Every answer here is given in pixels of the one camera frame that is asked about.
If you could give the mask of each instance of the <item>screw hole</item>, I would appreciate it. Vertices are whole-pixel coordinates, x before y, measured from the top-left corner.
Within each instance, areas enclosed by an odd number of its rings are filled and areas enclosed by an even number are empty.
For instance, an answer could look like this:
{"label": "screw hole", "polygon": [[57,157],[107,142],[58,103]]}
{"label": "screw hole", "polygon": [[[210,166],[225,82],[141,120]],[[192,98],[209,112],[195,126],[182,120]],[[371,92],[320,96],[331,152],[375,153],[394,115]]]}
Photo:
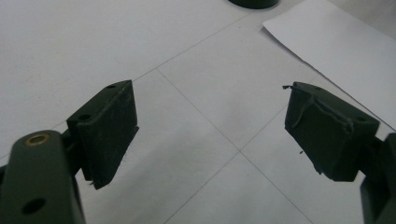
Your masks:
{"label": "screw hole", "polygon": [[79,119],[89,119],[91,117],[91,115],[81,115],[78,118]]}
{"label": "screw hole", "polygon": [[34,199],[34,200],[30,201],[29,203],[27,203],[22,208],[22,212],[25,215],[31,215],[33,213],[38,212],[41,208],[44,207],[45,204],[46,204],[45,199],[42,199],[42,198]]}
{"label": "screw hole", "polygon": [[366,121],[366,119],[365,118],[362,118],[362,117],[357,117],[356,118],[358,121]]}
{"label": "screw hole", "polygon": [[50,135],[47,133],[40,133],[36,134],[24,142],[24,144],[28,147],[34,147],[34,146],[39,146],[44,143],[46,143],[48,140],[50,140]]}

